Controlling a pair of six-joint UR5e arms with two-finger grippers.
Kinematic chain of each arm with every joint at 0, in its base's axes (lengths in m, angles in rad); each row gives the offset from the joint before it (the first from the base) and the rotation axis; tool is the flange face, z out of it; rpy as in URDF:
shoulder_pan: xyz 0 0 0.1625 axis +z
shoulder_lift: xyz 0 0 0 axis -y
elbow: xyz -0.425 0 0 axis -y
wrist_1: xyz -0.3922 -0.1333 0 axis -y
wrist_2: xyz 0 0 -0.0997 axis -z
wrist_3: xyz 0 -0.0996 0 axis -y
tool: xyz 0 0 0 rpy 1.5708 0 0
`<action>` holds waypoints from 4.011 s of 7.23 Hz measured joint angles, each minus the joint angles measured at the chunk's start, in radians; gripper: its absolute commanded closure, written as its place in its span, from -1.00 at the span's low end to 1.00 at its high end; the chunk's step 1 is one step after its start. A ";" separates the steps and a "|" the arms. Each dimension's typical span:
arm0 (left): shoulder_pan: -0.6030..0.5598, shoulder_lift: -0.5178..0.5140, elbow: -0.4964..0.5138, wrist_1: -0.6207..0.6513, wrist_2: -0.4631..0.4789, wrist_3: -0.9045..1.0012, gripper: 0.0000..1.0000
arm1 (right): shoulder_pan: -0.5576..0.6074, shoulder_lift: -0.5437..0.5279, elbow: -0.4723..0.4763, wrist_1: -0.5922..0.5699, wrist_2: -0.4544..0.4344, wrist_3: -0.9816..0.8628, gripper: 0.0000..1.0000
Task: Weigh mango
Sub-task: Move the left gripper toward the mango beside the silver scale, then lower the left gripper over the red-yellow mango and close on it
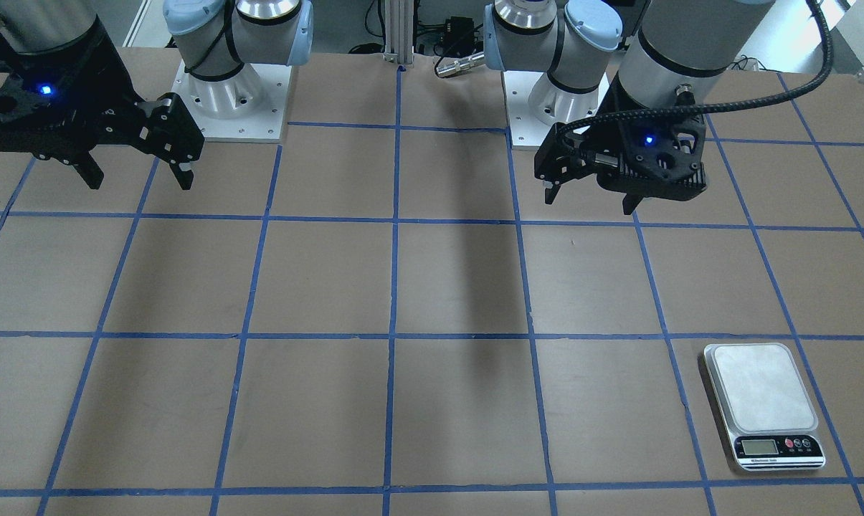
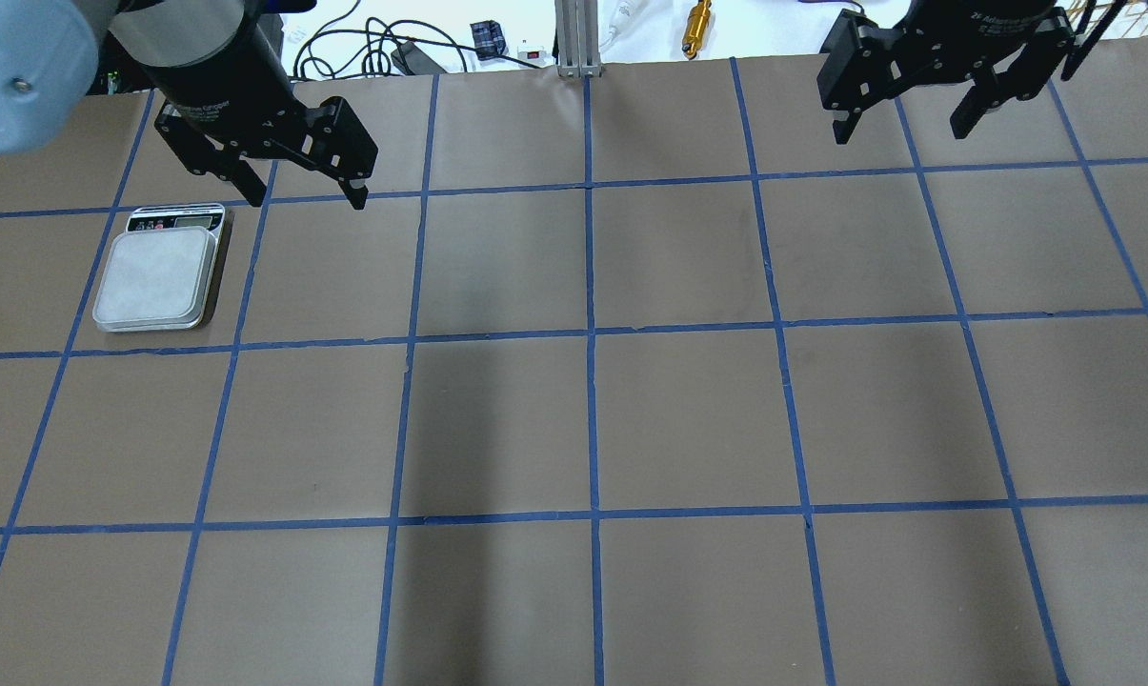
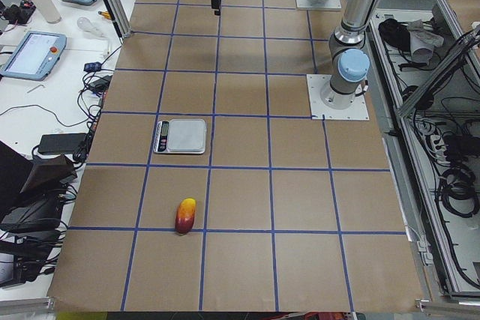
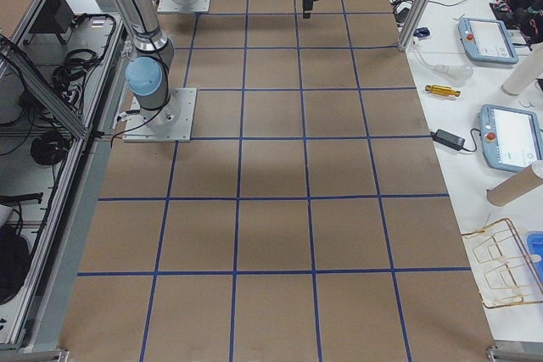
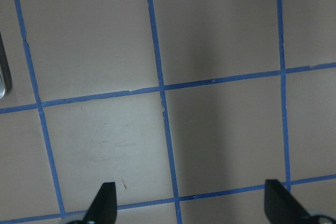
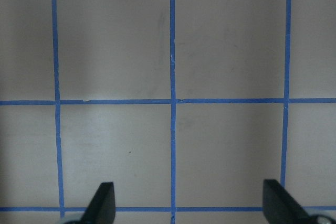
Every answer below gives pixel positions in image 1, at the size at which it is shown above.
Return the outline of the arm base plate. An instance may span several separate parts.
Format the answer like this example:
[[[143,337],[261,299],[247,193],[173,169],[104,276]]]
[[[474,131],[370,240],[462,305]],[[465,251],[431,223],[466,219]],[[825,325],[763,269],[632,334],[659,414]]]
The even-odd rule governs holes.
[[[544,72],[506,71],[503,89],[511,147],[535,151],[556,122],[567,123],[594,115],[607,94],[609,80],[603,73],[596,90],[574,94],[557,88]]]
[[[172,91],[182,98],[207,143],[281,143],[296,67],[246,64],[221,82],[177,67]]]

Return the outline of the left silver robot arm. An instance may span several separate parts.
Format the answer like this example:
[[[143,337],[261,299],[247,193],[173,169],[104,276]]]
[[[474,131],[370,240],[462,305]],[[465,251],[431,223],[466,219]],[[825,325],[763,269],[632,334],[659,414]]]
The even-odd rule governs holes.
[[[708,187],[698,107],[773,7],[772,1],[649,1],[634,41],[592,115],[547,115],[533,175],[552,204],[569,181],[594,176],[624,195],[632,214],[644,199],[690,201]],[[604,1],[494,1],[486,6],[488,68],[540,72],[554,92],[598,91],[624,21]]]

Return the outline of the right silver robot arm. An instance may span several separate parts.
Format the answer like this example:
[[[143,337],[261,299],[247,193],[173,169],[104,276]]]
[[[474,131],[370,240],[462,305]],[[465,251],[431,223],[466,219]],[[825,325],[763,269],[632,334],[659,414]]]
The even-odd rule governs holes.
[[[262,102],[255,65],[304,65],[313,45],[308,1],[166,1],[188,92],[139,95],[88,1],[0,1],[0,151],[74,168],[91,189],[91,156],[127,145],[166,161],[183,190],[204,135],[192,117],[229,120]]]

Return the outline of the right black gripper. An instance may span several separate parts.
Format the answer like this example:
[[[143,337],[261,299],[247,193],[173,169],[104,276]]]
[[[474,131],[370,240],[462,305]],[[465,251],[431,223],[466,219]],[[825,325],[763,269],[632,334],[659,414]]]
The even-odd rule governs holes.
[[[152,154],[188,191],[204,136],[175,92],[137,94],[100,17],[0,16],[0,151],[64,161],[98,190],[100,144]]]

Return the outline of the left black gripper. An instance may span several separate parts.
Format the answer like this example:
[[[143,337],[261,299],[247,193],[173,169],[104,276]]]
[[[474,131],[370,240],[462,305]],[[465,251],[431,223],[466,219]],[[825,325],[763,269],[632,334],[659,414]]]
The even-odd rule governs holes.
[[[543,182],[544,203],[552,205],[561,186],[590,176],[594,171],[579,152],[574,132],[560,136],[566,123],[547,131],[534,156],[534,177]],[[705,122],[700,115],[640,118],[594,125],[589,128],[593,153],[618,158],[618,167],[600,166],[597,183],[623,193],[622,211],[633,215],[645,197],[690,201],[707,189],[703,165]]]

